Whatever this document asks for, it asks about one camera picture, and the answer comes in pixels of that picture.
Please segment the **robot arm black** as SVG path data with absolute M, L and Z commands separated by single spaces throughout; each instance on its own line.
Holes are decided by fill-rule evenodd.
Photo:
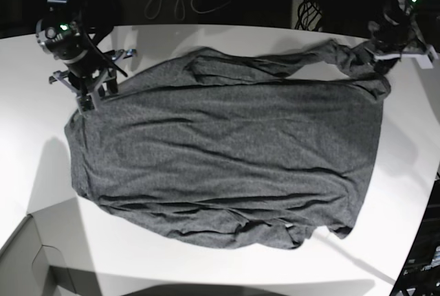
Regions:
M 382 0 L 381 19 L 368 28 L 375 62 L 410 58 L 421 69 L 439 62 L 439 0 Z
M 117 61 L 130 53 L 103 52 L 98 45 L 122 15 L 120 0 L 47 0 L 47 7 L 47 14 L 36 24 L 36 41 L 67 68 L 54 72 L 49 83 L 62 82 L 86 100 L 92 93 L 101 98 L 115 95 L 117 75 L 126 75 Z

